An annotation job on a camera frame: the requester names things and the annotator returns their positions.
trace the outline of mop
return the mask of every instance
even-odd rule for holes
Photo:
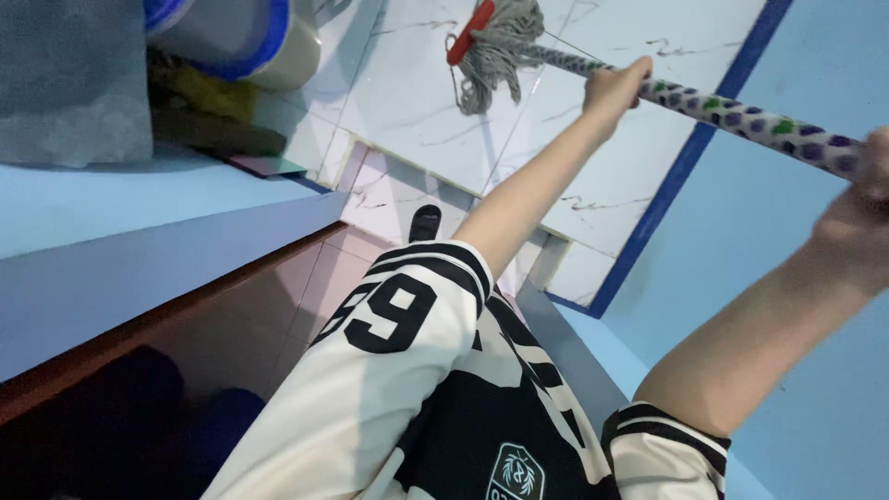
[[[448,64],[457,66],[465,77],[458,100],[463,114],[485,113],[501,81],[506,81],[518,104],[522,95],[516,72],[522,67],[545,62],[582,77],[596,69],[618,70],[600,60],[535,44],[543,31],[543,14],[536,0],[484,0],[478,6],[447,53]],[[642,82],[639,98],[848,181],[861,164],[861,142],[734,99],[655,77]]]

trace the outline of patterned mop handle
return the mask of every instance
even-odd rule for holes
[[[600,60],[529,44],[510,36],[485,31],[473,31],[472,36],[477,43],[519,53],[582,77],[594,69],[617,69]],[[642,82],[639,98],[734,133],[848,181],[853,179],[861,162],[860,141],[712,93],[701,93],[652,77]]]

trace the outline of black and white jersey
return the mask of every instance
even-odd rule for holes
[[[728,440],[641,402],[604,434],[479,253],[415,243],[371,266],[204,498],[722,497]]]

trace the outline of logo badge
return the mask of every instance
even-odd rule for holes
[[[541,500],[543,479],[543,469],[525,447],[503,443],[485,499]]]

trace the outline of jersey sleeve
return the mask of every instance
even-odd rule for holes
[[[615,412],[602,433],[622,500],[722,500],[731,444],[643,401]]]
[[[202,498],[351,498],[465,356],[491,293],[471,246],[381,255],[237,444]]]

